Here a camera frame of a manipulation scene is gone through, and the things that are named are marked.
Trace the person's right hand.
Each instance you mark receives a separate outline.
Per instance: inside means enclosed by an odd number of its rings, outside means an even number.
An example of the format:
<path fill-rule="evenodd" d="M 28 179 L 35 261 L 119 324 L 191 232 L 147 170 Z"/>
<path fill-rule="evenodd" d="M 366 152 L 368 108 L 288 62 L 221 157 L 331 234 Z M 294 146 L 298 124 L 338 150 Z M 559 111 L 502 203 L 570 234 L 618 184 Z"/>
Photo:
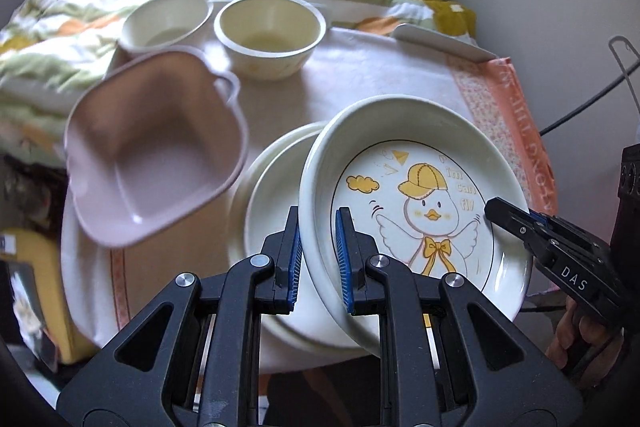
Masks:
<path fill-rule="evenodd" d="M 555 327 L 547 358 L 558 368 L 565 369 L 570 358 L 585 348 L 587 363 L 582 375 L 573 376 L 578 388 L 596 387 L 611 372 L 624 343 L 622 331 L 612 332 L 588 315 L 579 311 L 578 303 L 565 300 L 565 311 Z"/>

